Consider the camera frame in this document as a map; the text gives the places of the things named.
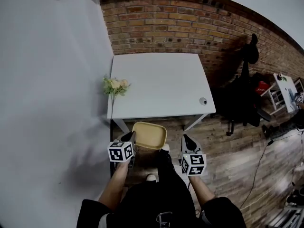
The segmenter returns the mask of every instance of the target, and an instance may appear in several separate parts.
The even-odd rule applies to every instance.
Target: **black office chair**
[[[257,36],[252,34],[250,44],[245,44],[241,50],[244,61],[241,76],[236,76],[225,88],[211,90],[216,114],[223,115],[228,118],[229,124],[231,123],[228,136],[233,134],[235,122],[258,127],[261,117],[266,121],[271,119],[271,116],[261,109],[261,97],[250,88],[248,63],[254,64],[258,61],[256,44]]]

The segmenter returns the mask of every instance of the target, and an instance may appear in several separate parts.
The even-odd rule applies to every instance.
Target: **yellow flower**
[[[128,80],[126,80],[126,79],[122,79],[122,80],[120,81],[120,85],[121,85],[122,87],[125,87],[125,86],[128,86],[128,85],[129,85],[129,82],[128,82]]]
[[[116,79],[111,79],[111,86],[113,89],[117,89],[120,87],[120,83]]]

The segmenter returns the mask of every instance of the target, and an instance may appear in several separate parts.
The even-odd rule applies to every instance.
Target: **forearm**
[[[206,202],[216,197],[214,193],[211,192],[210,189],[206,186],[200,176],[189,176],[189,180],[201,207]]]
[[[114,211],[121,201],[125,179],[128,173],[128,163],[120,163],[117,166],[111,180],[106,186],[99,202]]]

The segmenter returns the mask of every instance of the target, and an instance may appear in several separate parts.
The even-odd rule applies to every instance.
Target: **brick wall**
[[[251,74],[304,77],[303,49],[271,21],[230,0],[100,2],[115,55],[195,53],[209,84],[222,86],[241,71],[238,51],[255,33],[260,57]]]

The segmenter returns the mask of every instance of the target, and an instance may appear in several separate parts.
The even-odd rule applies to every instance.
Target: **person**
[[[118,164],[98,201],[83,200],[77,228],[245,228],[241,211],[225,197],[216,197],[200,176],[189,180],[202,208],[200,218],[191,194],[175,172],[166,144],[156,158],[159,181],[148,175],[146,182],[131,187],[121,201],[128,163]]]
[[[288,121],[281,123],[279,126],[270,126],[267,128],[265,125],[262,126],[264,136],[267,139],[275,139],[283,136],[294,129],[304,129],[304,104],[299,104],[301,109]]]

